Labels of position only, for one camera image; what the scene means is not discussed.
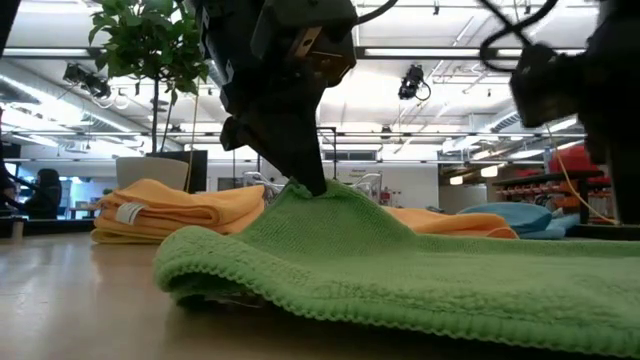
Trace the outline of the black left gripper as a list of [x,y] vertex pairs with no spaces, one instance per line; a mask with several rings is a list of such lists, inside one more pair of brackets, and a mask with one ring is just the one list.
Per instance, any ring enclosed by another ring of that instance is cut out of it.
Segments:
[[[351,30],[357,14],[350,0],[263,0],[255,16],[230,22],[249,25],[232,42],[222,86],[225,110],[237,115],[276,86],[311,71],[326,87],[337,86],[356,65]],[[326,192],[313,118],[228,117],[220,134],[225,151],[248,145],[313,195]]]

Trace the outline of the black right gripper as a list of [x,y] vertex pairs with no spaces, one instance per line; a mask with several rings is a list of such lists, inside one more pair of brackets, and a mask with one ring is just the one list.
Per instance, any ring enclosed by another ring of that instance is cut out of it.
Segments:
[[640,225],[640,0],[599,0],[585,58],[587,151],[607,162],[617,219]]

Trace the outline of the blue microfiber towel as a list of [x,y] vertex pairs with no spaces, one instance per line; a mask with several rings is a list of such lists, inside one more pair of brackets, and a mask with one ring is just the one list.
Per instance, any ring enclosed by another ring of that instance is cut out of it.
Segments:
[[555,217],[546,207],[522,202],[494,202],[475,205],[459,214],[493,214],[502,217],[522,239],[558,240],[580,224],[579,214]]

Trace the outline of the yellow microfiber towel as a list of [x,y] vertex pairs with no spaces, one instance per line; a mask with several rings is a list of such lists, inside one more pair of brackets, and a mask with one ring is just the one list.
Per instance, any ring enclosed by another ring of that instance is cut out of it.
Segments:
[[115,233],[101,229],[94,229],[90,238],[97,244],[156,244],[164,241],[164,237],[148,237],[139,234]]

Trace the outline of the green microfiber towel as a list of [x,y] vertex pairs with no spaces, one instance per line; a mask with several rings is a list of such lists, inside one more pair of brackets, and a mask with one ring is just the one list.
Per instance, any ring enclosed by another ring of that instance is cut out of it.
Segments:
[[175,300],[249,293],[309,319],[640,359],[640,242],[418,234],[333,181],[288,183],[233,235],[174,232],[153,274]]

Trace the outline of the shelf with red bins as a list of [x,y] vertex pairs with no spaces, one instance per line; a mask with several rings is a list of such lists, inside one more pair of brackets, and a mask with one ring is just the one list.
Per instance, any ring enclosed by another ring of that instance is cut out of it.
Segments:
[[496,196],[540,205],[558,215],[579,214],[582,224],[615,221],[610,179],[591,163],[582,144],[562,145],[545,170],[516,169],[515,177],[493,185]]

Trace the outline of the clear plastic bin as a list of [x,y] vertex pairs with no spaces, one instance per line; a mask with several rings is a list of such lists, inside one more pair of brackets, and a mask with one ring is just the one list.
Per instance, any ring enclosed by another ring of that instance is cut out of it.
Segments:
[[[267,179],[260,172],[244,172],[243,185],[261,185],[264,188],[263,198],[267,205],[269,205],[285,187],[284,184],[276,184],[273,180]],[[379,173],[365,174],[354,184],[351,184],[350,187],[365,194],[374,202],[379,203],[382,191],[382,175]]]

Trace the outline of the white plant pot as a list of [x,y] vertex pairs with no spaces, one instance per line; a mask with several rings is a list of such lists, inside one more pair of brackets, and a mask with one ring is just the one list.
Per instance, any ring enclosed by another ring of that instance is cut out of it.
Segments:
[[141,179],[151,179],[169,188],[183,190],[189,174],[186,162],[157,157],[119,157],[115,165],[119,188]]

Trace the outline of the green leafy plant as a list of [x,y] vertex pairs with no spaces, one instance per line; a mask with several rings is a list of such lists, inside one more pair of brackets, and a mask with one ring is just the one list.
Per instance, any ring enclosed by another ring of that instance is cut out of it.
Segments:
[[160,88],[165,88],[169,105],[174,106],[181,93],[198,94],[208,76],[196,19],[184,0],[100,0],[91,19],[90,43],[100,33],[108,35],[96,68],[106,70],[109,80],[130,77],[137,84],[153,82],[151,151],[155,153],[164,144],[157,132]]

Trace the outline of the black ceiling-hung device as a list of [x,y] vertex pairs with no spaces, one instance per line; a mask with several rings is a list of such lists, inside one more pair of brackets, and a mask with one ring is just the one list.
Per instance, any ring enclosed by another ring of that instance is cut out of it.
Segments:
[[111,88],[105,79],[86,71],[78,64],[68,64],[62,79],[88,92],[94,98],[104,99],[111,96]]

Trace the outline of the person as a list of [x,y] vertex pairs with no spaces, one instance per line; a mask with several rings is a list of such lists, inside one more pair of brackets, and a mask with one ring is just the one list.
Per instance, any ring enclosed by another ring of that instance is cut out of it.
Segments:
[[38,190],[24,203],[26,215],[30,220],[56,220],[62,196],[58,171],[40,169],[36,186]]

